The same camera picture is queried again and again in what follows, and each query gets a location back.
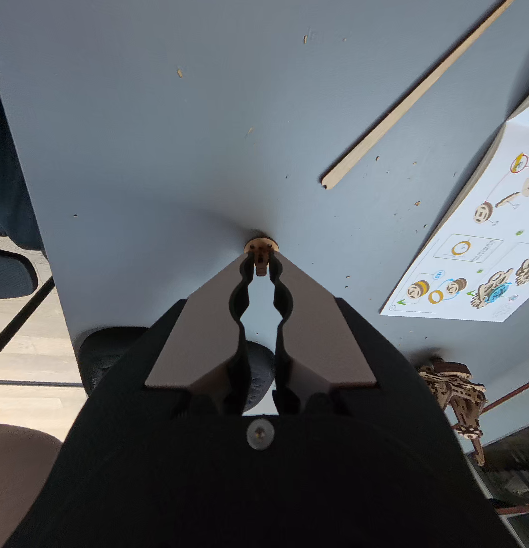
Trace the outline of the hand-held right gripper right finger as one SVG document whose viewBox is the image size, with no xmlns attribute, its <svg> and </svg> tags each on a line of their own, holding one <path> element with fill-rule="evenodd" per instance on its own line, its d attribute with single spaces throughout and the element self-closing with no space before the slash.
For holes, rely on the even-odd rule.
<svg viewBox="0 0 529 548">
<path fill-rule="evenodd" d="M 301 413 L 315 394 L 377 387 L 334 295 L 279 252 L 270 253 L 268 266 L 281 316 L 273 392 L 278 413 Z"/>
</svg>

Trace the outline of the wooden model assembly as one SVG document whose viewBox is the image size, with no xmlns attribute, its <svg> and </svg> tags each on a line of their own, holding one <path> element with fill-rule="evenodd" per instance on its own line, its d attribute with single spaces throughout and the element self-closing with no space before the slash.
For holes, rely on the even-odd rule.
<svg viewBox="0 0 529 548">
<path fill-rule="evenodd" d="M 451 407 L 457 422 L 453 429 L 464 439 L 471 441 L 474 459 L 478 466 L 485 464 L 482 447 L 483 431 L 480 416 L 487 404 L 486 388 L 473 382 L 469 368 L 460 362 L 446 361 L 438 356 L 418 368 L 439 407 L 445 411 Z"/>
</svg>

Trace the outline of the printed instruction sheet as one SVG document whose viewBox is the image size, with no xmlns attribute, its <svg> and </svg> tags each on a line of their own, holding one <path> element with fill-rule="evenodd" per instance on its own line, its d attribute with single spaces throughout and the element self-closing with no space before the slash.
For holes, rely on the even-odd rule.
<svg viewBox="0 0 529 548">
<path fill-rule="evenodd" d="M 529 97 L 392 291 L 390 317 L 500 323 L 529 299 Z"/>
</svg>

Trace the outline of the thin wooden strip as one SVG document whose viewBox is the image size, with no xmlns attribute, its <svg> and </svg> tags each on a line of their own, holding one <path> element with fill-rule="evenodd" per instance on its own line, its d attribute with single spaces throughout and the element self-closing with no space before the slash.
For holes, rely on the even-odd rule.
<svg viewBox="0 0 529 548">
<path fill-rule="evenodd" d="M 325 169 L 319 178 L 322 188 L 326 190 L 334 188 L 513 3 L 514 1 L 497 1 L 488 12 L 473 23 L 465 35 L 461 36 L 434 65 Z"/>
</svg>

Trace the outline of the small round wooden wheel piece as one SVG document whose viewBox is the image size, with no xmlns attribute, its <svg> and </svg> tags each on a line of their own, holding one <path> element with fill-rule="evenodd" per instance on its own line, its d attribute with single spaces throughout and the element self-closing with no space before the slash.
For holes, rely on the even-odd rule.
<svg viewBox="0 0 529 548">
<path fill-rule="evenodd" d="M 267 236 L 253 238 L 244 247 L 244 253 L 254 254 L 255 273 L 258 277 L 265 277 L 267 275 L 269 255 L 271 252 L 278 251 L 278 244 Z"/>
</svg>

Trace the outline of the black office chair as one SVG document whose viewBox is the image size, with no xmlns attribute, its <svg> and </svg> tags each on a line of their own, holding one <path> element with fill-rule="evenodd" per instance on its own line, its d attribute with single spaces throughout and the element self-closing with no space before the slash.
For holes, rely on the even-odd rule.
<svg viewBox="0 0 529 548">
<path fill-rule="evenodd" d="M 33 204 L 0 95 L 0 237 L 23 250 L 47 257 Z M 0 249 L 0 299 L 31 295 L 30 300 L 0 333 L 0 353 L 55 288 L 50 277 L 41 288 L 31 261 Z"/>
</svg>

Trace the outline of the brown seat cushion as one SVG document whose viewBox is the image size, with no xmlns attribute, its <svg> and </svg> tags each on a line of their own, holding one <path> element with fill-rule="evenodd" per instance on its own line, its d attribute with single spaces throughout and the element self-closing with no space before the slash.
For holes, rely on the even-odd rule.
<svg viewBox="0 0 529 548">
<path fill-rule="evenodd" d="M 0 424 L 0 547 L 40 494 L 61 448 L 45 432 Z"/>
</svg>

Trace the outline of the grey desk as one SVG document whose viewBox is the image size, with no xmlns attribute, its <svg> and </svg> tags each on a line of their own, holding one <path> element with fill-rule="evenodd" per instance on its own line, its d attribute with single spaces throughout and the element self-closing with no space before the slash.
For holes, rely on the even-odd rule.
<svg viewBox="0 0 529 548">
<path fill-rule="evenodd" d="M 150 326 L 258 232 L 414 363 L 529 381 L 502 323 L 382 317 L 529 93 L 512 6 L 334 189 L 321 177 L 496 1 L 0 1 L 0 94 L 74 348 Z"/>
</svg>

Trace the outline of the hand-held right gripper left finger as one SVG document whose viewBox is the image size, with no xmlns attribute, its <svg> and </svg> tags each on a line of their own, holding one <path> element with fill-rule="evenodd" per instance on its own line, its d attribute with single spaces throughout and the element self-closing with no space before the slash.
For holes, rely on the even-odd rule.
<svg viewBox="0 0 529 548">
<path fill-rule="evenodd" d="M 252 261 L 241 254 L 192 292 L 145 387 L 208 396 L 220 413 L 242 414 L 251 374 L 241 315 L 249 305 Z"/>
</svg>

